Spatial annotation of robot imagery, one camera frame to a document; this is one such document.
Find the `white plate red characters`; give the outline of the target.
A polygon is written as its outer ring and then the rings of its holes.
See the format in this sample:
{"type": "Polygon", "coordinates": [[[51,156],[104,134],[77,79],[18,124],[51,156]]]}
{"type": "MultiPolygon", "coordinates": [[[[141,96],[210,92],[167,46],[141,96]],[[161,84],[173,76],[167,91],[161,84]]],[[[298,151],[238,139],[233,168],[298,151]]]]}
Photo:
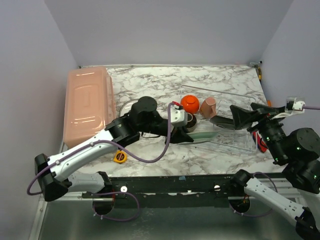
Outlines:
{"type": "Polygon", "coordinates": [[[122,117],[124,116],[125,114],[129,113],[131,108],[132,108],[132,105],[137,103],[138,102],[138,98],[137,99],[132,99],[132,100],[129,100],[127,101],[121,108],[120,108],[120,111],[119,111],[119,117],[122,117]]]}

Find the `pink floral mug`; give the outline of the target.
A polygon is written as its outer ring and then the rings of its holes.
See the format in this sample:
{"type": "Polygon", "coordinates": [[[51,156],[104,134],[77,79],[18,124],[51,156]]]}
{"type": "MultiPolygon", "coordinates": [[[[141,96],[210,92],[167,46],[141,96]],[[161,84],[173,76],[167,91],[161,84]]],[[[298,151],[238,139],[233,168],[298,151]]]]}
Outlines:
{"type": "Polygon", "coordinates": [[[217,115],[216,106],[215,98],[208,97],[201,104],[199,112],[204,118],[211,119],[217,115]]]}

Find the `mint floral round plate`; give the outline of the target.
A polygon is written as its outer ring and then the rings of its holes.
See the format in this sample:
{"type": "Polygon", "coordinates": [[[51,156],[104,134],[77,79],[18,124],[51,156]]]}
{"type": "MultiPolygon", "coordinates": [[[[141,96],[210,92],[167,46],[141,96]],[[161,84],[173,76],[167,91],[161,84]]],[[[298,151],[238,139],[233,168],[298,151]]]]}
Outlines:
{"type": "Polygon", "coordinates": [[[216,131],[191,132],[188,136],[193,139],[192,142],[185,142],[186,145],[200,144],[213,141],[219,135],[216,131]]]}

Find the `orange bowl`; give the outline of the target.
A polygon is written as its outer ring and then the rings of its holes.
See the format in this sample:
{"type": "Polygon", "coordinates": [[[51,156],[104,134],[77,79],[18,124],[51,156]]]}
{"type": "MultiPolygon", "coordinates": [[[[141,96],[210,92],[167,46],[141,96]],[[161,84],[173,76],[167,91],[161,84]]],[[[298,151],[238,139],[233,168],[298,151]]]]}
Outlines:
{"type": "Polygon", "coordinates": [[[199,100],[194,95],[185,95],[181,100],[180,104],[183,106],[183,109],[190,113],[196,114],[200,108],[199,100]]]}

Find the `teal square plate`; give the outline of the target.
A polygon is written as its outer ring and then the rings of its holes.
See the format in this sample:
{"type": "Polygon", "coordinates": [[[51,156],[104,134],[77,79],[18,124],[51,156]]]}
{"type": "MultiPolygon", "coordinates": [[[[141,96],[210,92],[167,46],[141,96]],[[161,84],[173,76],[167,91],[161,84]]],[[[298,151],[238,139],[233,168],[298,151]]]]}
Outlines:
{"type": "Polygon", "coordinates": [[[213,125],[223,129],[234,129],[234,121],[231,118],[215,115],[209,120],[213,125]]]}

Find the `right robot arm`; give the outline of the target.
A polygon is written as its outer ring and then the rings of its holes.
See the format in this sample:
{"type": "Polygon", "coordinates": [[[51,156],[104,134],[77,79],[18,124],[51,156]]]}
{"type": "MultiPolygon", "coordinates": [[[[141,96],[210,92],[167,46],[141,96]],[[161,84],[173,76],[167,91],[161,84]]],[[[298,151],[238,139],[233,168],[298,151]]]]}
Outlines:
{"type": "Polygon", "coordinates": [[[303,114],[305,102],[288,99],[283,107],[251,103],[252,110],[236,105],[229,108],[235,129],[259,132],[273,164],[284,166],[285,179],[298,190],[306,206],[292,202],[241,169],[230,185],[237,192],[252,196],[281,214],[304,240],[320,238],[320,137],[312,128],[299,128],[286,135],[280,123],[286,117],[303,114]]]}

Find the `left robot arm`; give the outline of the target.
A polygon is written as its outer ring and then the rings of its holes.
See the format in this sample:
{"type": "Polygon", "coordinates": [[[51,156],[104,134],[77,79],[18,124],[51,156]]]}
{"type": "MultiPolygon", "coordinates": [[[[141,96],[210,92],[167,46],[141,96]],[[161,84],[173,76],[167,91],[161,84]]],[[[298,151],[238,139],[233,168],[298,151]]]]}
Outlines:
{"type": "Polygon", "coordinates": [[[111,192],[112,183],[105,172],[86,174],[78,170],[117,150],[146,163],[147,160],[126,149],[140,139],[141,133],[164,136],[164,152],[169,144],[193,143],[194,139],[186,129],[188,116],[183,107],[176,102],[169,103],[168,118],[162,118],[157,106],[154,98],[143,96],[131,106],[128,113],[114,119],[90,139],[56,155],[46,156],[42,153],[36,156],[35,181],[45,201],[57,200],[68,192],[88,192],[93,195],[111,192]]]}

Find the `beige bowl dark rim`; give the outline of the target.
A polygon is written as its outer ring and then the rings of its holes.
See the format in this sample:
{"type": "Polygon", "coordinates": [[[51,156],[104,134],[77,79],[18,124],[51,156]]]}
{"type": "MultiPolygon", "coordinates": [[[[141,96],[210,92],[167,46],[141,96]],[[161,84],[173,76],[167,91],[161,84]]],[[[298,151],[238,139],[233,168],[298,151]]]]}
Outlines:
{"type": "Polygon", "coordinates": [[[187,113],[187,124],[186,124],[186,129],[188,130],[189,133],[193,132],[196,127],[197,127],[198,121],[197,118],[194,114],[187,113]]]}

